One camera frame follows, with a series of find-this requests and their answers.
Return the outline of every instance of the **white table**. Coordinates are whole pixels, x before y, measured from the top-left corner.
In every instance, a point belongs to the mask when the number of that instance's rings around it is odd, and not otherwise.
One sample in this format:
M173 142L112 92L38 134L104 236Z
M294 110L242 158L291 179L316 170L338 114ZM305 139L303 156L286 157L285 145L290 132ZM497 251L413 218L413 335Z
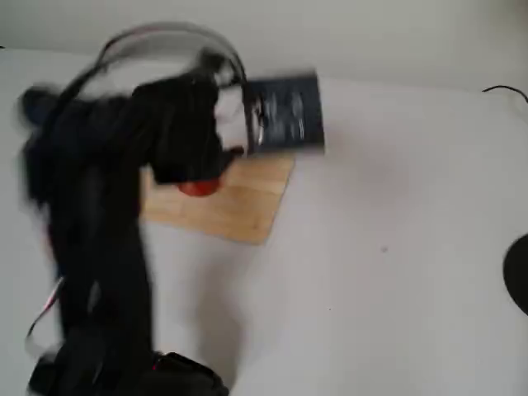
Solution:
M0 52L0 394L22 394L50 290L21 203L13 102L80 55ZM233 395L528 392L528 318L502 258L528 232L528 107L507 94L321 82L325 157L299 157L260 247L146 224L156 335ZM53 319L37 331L50 342Z

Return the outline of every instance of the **black object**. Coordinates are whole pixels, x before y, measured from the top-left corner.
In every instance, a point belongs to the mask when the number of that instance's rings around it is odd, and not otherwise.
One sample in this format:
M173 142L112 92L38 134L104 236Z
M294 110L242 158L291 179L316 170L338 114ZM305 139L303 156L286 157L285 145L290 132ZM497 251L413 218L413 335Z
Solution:
M244 108L249 154L324 148L315 73L249 81Z
M528 315L528 235L517 239L508 249L503 275L508 293Z
M28 197L47 213L56 271L65 279L59 292L64 342L57 354L40 359L30 391L227 394L204 366L153 352L152 293L139 229L142 166L150 165L159 183L205 180L219 177L243 152L224 150L216 134L219 86L211 68L219 63L211 56L202 54L207 63L143 84L130 97L76 99L111 64L102 54L60 94L34 87L23 95L21 112L35 126L23 149ZM156 357L163 369L153 371Z

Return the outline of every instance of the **black base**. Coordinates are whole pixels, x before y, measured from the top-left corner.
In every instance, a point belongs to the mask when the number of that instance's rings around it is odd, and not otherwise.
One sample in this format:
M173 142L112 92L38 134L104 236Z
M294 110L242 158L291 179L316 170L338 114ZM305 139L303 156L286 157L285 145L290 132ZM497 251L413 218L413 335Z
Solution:
M508 293L528 315L528 235L517 239L508 249L503 275Z

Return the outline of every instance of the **cable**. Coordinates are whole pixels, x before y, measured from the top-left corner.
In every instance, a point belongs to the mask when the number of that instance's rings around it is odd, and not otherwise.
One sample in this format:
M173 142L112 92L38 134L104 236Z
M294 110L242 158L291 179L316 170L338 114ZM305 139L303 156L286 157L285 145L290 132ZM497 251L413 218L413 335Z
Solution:
M29 330L26 334L26 347L28 350L31 348L37 348L42 352L44 348L41 346L37 346L31 339L31 335L33 334L33 330L35 329L36 324L50 311L51 307L55 305L57 300L59 299L60 291L64 287L64 282L66 281L66 278L61 276L59 280L57 281L57 284L55 285L53 291L51 292L51 295L49 295L48 299L46 300L44 307L42 307L42 310L37 315L36 319L33 321L33 323L30 325Z
M494 87L484 89L483 92L490 92L495 89L507 89L509 91L517 92L519 95L521 95L525 99L526 103L528 103L528 96L523 91L515 87L509 87L508 85L496 85Z

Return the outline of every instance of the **white surface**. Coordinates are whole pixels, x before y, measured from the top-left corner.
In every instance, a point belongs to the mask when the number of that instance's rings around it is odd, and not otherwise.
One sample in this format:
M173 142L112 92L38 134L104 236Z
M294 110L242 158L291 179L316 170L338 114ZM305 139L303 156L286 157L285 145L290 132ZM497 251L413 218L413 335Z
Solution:
M2 0L0 45L94 53L157 20L215 28L250 73L313 64L340 78L528 88L525 0Z
M17 189L13 102L80 56L0 52L0 394L22 394L50 289ZM528 318L502 257L528 231L527 109L508 95L323 80L325 157L299 157L266 244L145 227L157 344L233 395L521 396ZM51 321L38 338L51 340Z

